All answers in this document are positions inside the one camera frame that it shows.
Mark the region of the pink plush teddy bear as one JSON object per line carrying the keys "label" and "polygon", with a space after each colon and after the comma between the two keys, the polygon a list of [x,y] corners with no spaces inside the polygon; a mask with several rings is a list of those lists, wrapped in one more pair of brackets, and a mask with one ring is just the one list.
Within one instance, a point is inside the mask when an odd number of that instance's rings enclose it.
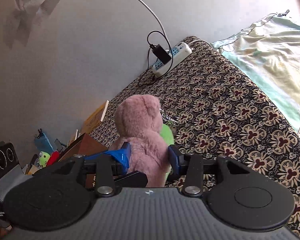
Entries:
{"label": "pink plush teddy bear", "polygon": [[117,107],[114,120],[119,137],[109,149],[118,150],[128,142],[128,172],[144,173],[147,187],[164,187],[170,163],[168,145],[160,135],[163,120],[159,99],[149,94],[130,96]]}

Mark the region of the green plush toy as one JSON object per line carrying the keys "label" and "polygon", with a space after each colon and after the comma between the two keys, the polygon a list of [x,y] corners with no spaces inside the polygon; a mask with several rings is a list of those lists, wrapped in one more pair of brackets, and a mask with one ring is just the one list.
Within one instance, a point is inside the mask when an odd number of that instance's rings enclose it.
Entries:
{"label": "green plush toy", "polygon": [[163,138],[163,140],[166,142],[166,144],[168,146],[174,145],[173,132],[168,125],[166,125],[166,124],[162,125],[162,129],[160,131],[160,136]]}

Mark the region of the brown wooden box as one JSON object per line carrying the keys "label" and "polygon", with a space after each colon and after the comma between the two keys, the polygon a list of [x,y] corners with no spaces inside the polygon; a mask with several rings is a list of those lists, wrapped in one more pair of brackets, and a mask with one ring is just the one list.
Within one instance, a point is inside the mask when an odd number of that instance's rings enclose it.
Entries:
{"label": "brown wooden box", "polygon": [[83,134],[73,141],[62,153],[58,161],[63,161],[73,155],[92,155],[106,151],[106,146],[102,145],[88,134]]}

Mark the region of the yellow book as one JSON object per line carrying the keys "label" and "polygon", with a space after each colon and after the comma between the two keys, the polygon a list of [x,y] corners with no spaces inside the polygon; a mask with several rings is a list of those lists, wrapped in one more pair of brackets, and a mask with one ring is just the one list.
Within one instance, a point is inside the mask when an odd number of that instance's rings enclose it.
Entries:
{"label": "yellow book", "polygon": [[80,130],[81,134],[89,134],[103,122],[108,105],[109,101],[107,100],[85,120]]}

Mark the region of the floral patterned bed cover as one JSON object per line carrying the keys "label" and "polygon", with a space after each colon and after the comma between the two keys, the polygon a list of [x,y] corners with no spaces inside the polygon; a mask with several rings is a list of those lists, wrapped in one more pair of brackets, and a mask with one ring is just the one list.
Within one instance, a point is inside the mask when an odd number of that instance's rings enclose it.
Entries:
{"label": "floral patterned bed cover", "polygon": [[300,138],[277,103],[241,70],[195,36],[192,54],[163,79],[143,73],[109,103],[91,136],[106,147],[118,138],[114,113],[134,94],[151,94],[177,121],[174,142],[183,153],[224,154],[287,187],[294,197],[288,227],[300,237]]}

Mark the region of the red toy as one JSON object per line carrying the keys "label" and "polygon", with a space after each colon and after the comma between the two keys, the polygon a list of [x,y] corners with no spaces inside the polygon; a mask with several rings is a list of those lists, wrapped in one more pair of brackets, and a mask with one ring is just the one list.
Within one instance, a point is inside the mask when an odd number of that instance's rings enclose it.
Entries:
{"label": "red toy", "polygon": [[48,159],[46,163],[46,167],[51,166],[52,164],[56,163],[60,158],[60,153],[58,151],[54,151],[51,155],[50,158]]}

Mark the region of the green frog toy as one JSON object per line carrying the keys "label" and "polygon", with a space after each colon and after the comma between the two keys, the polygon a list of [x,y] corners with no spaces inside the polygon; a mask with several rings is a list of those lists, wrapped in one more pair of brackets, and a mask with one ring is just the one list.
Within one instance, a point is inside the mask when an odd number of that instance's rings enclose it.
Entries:
{"label": "green frog toy", "polygon": [[39,153],[39,157],[38,157],[38,164],[40,167],[46,167],[47,162],[50,159],[50,154],[44,151],[41,151]]}

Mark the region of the black charger plug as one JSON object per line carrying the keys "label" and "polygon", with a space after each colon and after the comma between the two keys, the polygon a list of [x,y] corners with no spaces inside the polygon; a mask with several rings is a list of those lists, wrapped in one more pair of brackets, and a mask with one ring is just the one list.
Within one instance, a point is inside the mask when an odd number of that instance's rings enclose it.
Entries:
{"label": "black charger plug", "polygon": [[157,44],[150,44],[150,48],[152,50],[152,53],[163,63],[167,64],[171,61],[171,56],[168,54],[168,52],[162,48],[161,45]]}

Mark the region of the white power strip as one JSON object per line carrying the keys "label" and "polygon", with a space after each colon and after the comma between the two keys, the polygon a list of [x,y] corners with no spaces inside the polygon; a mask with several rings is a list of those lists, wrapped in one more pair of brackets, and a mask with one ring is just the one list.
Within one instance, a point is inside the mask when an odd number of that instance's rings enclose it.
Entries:
{"label": "white power strip", "polygon": [[188,44],[185,42],[180,42],[178,45],[172,48],[172,51],[169,51],[168,54],[171,57],[171,60],[164,64],[159,59],[152,65],[153,74],[159,78],[168,73],[178,64],[183,62],[189,55],[192,54],[192,50]]}

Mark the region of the light green floral quilt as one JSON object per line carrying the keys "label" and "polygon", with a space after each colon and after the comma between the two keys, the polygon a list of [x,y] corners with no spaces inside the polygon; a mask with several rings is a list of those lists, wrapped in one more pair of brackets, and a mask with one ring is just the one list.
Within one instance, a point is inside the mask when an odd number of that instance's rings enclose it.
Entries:
{"label": "light green floral quilt", "polygon": [[211,45],[266,93],[300,138],[300,25],[270,14]]}

